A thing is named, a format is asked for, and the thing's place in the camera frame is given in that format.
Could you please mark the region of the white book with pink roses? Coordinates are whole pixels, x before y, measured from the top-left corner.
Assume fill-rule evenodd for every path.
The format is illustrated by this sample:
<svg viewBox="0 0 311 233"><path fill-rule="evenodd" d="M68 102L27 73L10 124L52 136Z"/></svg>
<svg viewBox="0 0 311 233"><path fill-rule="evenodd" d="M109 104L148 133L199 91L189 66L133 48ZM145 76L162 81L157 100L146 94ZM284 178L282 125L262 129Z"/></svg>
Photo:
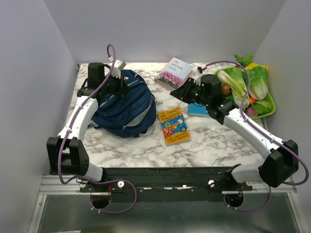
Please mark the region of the white book with pink roses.
<svg viewBox="0 0 311 233"><path fill-rule="evenodd" d="M194 66L173 57L155 78L155 82L173 91L191 75Z"/></svg>

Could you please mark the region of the navy blue student backpack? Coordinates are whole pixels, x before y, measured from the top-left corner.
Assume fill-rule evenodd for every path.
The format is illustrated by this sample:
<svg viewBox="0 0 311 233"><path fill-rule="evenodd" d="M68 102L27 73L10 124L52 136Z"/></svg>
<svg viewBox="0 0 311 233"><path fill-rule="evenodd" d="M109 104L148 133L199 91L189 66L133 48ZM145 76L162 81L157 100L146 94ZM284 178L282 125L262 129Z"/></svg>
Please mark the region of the navy blue student backpack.
<svg viewBox="0 0 311 233"><path fill-rule="evenodd" d="M124 97L106 95L90 123L122 138L139 137L156 120L155 97L136 72L126 69L121 75L130 92Z"/></svg>

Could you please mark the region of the yellow paperback book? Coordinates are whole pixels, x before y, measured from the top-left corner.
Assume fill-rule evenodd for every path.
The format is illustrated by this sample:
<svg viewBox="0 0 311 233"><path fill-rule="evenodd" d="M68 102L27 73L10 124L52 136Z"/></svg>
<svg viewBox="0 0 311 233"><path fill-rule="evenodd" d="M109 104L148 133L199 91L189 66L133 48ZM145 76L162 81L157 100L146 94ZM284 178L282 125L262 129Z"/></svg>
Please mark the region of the yellow paperback book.
<svg viewBox="0 0 311 233"><path fill-rule="evenodd" d="M167 146L190 140L190 133L180 107L161 111L158 117Z"/></svg>

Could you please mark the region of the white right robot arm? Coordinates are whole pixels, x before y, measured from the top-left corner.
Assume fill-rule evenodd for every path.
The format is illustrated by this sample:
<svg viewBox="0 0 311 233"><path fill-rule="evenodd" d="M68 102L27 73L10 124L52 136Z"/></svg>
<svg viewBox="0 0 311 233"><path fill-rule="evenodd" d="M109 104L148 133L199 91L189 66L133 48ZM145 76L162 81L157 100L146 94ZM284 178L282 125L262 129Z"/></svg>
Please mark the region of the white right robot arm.
<svg viewBox="0 0 311 233"><path fill-rule="evenodd" d="M200 84L188 78L170 95L187 104L205 106L212 119L238 133L263 158L262 164L231 167L223 179L227 189L235 190L244 182L264 182L276 188L298 171L298 145L270 134L247 117L238 105L222 94L221 82L216 75L204 75Z"/></svg>

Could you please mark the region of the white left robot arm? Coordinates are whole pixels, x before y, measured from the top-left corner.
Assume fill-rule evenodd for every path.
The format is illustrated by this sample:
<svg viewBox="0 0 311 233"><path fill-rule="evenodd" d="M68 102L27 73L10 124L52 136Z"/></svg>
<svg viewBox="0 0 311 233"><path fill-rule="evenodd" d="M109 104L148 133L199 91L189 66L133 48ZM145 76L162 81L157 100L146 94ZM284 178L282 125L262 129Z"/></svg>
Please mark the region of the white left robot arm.
<svg viewBox="0 0 311 233"><path fill-rule="evenodd" d="M88 80L92 83L77 93L74 110L58 136L49 137L47 150L51 170L58 174L61 184L78 178L90 181L98 192L107 188L105 169L89 161L83 140L101 98L125 86L121 78L124 65L121 60L112 60L109 64L90 63Z"/></svg>

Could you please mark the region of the teal blue hardcover book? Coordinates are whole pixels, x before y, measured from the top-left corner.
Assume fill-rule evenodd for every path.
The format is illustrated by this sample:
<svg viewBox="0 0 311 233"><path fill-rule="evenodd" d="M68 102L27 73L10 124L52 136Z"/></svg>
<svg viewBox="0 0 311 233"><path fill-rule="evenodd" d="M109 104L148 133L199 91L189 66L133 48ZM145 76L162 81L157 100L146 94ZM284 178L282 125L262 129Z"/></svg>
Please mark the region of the teal blue hardcover book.
<svg viewBox="0 0 311 233"><path fill-rule="evenodd" d="M197 103L188 105L188 115L195 117L209 117L206 107Z"/></svg>

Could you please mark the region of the brown round fruit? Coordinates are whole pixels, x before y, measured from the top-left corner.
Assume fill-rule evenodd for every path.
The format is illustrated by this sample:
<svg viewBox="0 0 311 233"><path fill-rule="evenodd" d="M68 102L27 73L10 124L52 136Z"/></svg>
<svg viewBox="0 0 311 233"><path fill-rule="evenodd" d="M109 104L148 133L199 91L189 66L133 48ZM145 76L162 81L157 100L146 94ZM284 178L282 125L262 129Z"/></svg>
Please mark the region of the brown round fruit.
<svg viewBox="0 0 311 233"><path fill-rule="evenodd" d="M231 87L226 83L221 83L221 91L224 96L230 96L232 93Z"/></svg>

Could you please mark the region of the white green bok choy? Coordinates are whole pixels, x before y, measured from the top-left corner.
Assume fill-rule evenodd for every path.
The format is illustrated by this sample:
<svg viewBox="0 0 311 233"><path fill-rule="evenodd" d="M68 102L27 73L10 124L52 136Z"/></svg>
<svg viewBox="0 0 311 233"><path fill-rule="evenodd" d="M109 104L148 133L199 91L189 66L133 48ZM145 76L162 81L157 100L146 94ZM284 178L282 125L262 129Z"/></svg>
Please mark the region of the white green bok choy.
<svg viewBox="0 0 311 233"><path fill-rule="evenodd" d="M221 82L229 85L232 90L233 100L239 107L247 90L243 74L243 70L239 67L220 70L216 74Z"/></svg>

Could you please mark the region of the purple onion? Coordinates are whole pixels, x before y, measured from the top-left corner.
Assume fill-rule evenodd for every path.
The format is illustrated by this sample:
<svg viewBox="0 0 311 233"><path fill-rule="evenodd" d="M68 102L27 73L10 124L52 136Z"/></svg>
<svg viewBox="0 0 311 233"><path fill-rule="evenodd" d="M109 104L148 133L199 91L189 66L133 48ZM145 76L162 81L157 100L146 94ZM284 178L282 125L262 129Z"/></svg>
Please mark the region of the purple onion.
<svg viewBox="0 0 311 233"><path fill-rule="evenodd" d="M257 117L259 115L258 112L256 112L256 110L252 107L252 105L249 105L246 109L245 109L245 114L248 117Z"/></svg>

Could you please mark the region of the green lettuce head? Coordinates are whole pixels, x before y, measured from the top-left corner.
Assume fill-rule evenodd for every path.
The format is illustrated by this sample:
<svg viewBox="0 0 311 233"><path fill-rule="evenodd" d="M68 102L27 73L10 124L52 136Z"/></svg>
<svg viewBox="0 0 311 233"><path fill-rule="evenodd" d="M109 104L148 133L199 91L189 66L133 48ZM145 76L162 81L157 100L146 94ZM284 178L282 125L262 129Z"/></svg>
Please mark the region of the green lettuce head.
<svg viewBox="0 0 311 233"><path fill-rule="evenodd" d="M263 100L268 92L268 70L257 66L248 70L251 79L249 95L255 100Z"/></svg>

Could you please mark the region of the green plastic vegetable tray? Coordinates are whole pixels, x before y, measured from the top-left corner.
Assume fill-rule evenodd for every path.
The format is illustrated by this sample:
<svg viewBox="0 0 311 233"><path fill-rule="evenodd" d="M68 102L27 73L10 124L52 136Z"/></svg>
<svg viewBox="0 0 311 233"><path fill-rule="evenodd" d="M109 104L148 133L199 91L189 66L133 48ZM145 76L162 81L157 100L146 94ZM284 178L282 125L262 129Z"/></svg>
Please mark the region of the green plastic vegetable tray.
<svg viewBox="0 0 311 233"><path fill-rule="evenodd" d="M246 75L246 73L244 72L243 74L243 79L245 81L245 84L246 84L246 87L248 87L248 77ZM227 96L226 97L227 99L231 100L234 104L234 100L233 100L233 95L231 93L230 96ZM245 109L249 106L249 105L252 105L252 107L256 110L256 112L259 113L258 116L256 117L251 117L252 119L260 119L260 118L263 118L263 117L266 117L266 116L269 116L271 114L274 113L276 107L275 107L275 104L274 104L274 101L269 93L269 91L267 92L267 95L266 97L263 99L263 100L255 100L254 98L252 98L249 94L248 94L248 97L246 98L246 100L244 101L244 106L243 106L243 110L245 111Z"/></svg>

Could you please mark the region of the black mounting rail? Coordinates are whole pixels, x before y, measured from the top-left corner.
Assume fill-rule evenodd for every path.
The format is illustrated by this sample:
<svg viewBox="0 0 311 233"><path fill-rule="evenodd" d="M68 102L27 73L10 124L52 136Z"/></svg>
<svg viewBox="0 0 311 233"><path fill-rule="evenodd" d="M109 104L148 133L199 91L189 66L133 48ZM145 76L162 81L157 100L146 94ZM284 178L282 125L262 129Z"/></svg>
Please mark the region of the black mounting rail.
<svg viewBox="0 0 311 233"><path fill-rule="evenodd" d="M251 191L230 178L230 167L106 168L111 185L87 183L80 189L95 203L222 201L222 193Z"/></svg>

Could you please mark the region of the aluminium frame rail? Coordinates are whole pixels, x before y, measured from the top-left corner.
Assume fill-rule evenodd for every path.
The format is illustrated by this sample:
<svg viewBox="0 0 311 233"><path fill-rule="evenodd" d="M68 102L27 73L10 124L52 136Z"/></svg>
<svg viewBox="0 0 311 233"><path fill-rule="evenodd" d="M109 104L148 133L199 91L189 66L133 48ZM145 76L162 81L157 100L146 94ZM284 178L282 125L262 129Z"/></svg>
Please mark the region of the aluminium frame rail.
<svg viewBox="0 0 311 233"><path fill-rule="evenodd" d="M89 194L76 181L63 185L57 176L44 175L28 232L86 233L90 214Z"/></svg>

